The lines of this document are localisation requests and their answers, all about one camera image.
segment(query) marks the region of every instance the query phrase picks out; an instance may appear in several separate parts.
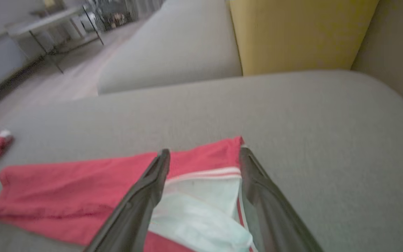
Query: black metal table leg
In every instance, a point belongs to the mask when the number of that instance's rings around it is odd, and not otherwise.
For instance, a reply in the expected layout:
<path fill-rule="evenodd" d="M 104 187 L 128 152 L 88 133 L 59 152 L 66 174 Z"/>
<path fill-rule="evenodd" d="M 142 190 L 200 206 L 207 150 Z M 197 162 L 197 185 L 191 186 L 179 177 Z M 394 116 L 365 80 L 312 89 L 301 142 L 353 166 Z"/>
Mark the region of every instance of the black metal table leg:
<path fill-rule="evenodd" d="M 102 39 L 100 38 L 99 32 L 97 32 L 96 27 L 94 26 L 93 22 L 90 19 L 90 16 L 88 15 L 88 13 L 86 12 L 85 6 L 82 6 L 83 11 L 85 11 L 86 17 L 88 18 L 88 20 L 90 21 L 91 26 L 93 27 L 94 31 L 97 34 L 97 37 L 99 38 L 100 42 L 102 43 L 102 45 L 104 45 L 104 42 L 102 41 Z"/>
<path fill-rule="evenodd" d="M 30 35 L 32 36 L 32 38 L 34 38 L 34 40 L 37 42 L 37 44 L 40 45 L 40 47 L 43 49 L 44 53 L 46 54 L 46 58 L 48 58 L 48 60 L 49 60 L 50 62 L 52 62 L 52 64 L 54 64 L 54 65 L 58 68 L 58 70 L 60 70 L 61 73 L 63 73 L 63 70 L 61 70 L 61 68 L 59 67 L 59 65 L 58 65 L 55 61 L 53 61 L 53 59 L 51 59 L 51 58 L 49 57 L 48 51 L 46 51 L 46 48 L 44 48 L 43 45 L 40 43 L 40 41 L 37 40 L 37 38 L 36 38 L 35 35 L 32 33 L 32 31 L 29 31 L 29 33 L 30 33 Z"/>

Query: gray cushion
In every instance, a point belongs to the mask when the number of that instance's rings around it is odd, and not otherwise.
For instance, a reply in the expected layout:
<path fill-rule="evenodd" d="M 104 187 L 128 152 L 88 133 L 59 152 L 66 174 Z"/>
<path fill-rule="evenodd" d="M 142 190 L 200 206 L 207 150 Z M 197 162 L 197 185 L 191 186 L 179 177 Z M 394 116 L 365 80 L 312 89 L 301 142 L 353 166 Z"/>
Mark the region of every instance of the gray cushion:
<path fill-rule="evenodd" d="M 366 75 L 314 71 L 136 90 L 32 111 L 7 128 L 16 140 L 0 170 L 242 135 L 325 251 L 403 251 L 403 99 Z M 0 251 L 78 249 L 3 224 L 0 232 Z"/>
<path fill-rule="evenodd" d="M 242 75 L 222 0 L 168 0 L 102 70 L 99 94 Z"/>

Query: table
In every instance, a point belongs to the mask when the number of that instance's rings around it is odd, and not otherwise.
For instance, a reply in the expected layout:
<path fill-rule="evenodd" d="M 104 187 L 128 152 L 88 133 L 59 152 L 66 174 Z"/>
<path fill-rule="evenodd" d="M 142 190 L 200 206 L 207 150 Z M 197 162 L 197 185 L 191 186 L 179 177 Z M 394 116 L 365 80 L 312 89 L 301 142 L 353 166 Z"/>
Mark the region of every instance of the table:
<path fill-rule="evenodd" d="M 75 8 L 70 8 L 68 10 L 53 14 L 51 16 L 48 16 L 44 19 L 40 19 L 34 23 L 28 24 L 26 26 L 23 27 L 16 27 L 13 29 L 9 29 L 8 30 L 8 34 L 9 36 L 11 36 L 12 38 L 22 38 L 22 37 L 28 37 L 31 36 L 32 38 L 34 38 L 35 42 L 37 42 L 38 45 L 40 45 L 40 47 L 43 49 L 43 51 L 46 54 L 46 57 L 49 59 L 50 62 L 52 62 L 57 68 L 58 70 L 60 70 L 61 73 L 63 73 L 63 70 L 61 70 L 61 68 L 58 66 L 58 64 L 50 57 L 51 53 L 49 53 L 46 48 L 40 43 L 40 41 L 38 41 L 38 39 L 35 37 L 34 33 L 37 32 L 41 32 L 43 30 L 46 30 L 50 27 L 54 27 L 57 26 L 58 24 L 61 24 L 65 21 L 68 21 L 72 16 L 78 15 L 80 13 L 85 13 L 86 17 L 88 18 L 88 20 L 90 21 L 91 26 L 93 27 L 93 29 L 96 31 L 97 34 L 97 38 L 94 38 L 92 40 L 88 40 L 85 41 L 85 43 L 76 46 L 75 48 L 69 49 L 66 52 L 62 52 L 62 53 L 68 53 L 74 49 L 77 49 L 81 46 L 84 46 L 88 43 L 91 43 L 95 40 L 100 40 L 100 42 L 102 43 L 102 45 L 104 44 L 104 42 L 102 41 L 102 39 L 100 38 L 99 32 L 96 30 L 96 27 L 94 26 L 93 22 L 90 19 L 90 16 L 88 16 L 88 13 L 85 9 L 85 6 L 79 6 L 79 7 L 75 7 Z"/>

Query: yellow cushion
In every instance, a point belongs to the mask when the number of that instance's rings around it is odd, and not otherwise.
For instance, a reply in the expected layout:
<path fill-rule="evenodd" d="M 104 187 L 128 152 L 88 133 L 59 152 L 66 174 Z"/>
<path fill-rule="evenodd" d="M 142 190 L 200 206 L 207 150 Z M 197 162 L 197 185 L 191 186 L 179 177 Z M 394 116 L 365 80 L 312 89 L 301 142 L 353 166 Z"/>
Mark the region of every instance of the yellow cushion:
<path fill-rule="evenodd" d="M 232 0 L 243 75 L 350 69 L 379 0 Z"/>

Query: floor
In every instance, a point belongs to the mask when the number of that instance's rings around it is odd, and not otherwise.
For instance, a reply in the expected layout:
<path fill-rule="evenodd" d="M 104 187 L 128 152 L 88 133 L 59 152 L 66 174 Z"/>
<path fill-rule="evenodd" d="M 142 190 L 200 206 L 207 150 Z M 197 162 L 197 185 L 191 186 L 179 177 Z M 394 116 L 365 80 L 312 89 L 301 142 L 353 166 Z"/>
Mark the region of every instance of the floor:
<path fill-rule="evenodd" d="M 40 61 L 1 85 L 0 130 L 27 108 L 97 96 L 96 83 L 102 67 L 144 22 L 103 34 L 104 46 L 94 41 L 72 51 L 59 63 L 64 74 L 48 61 Z"/>

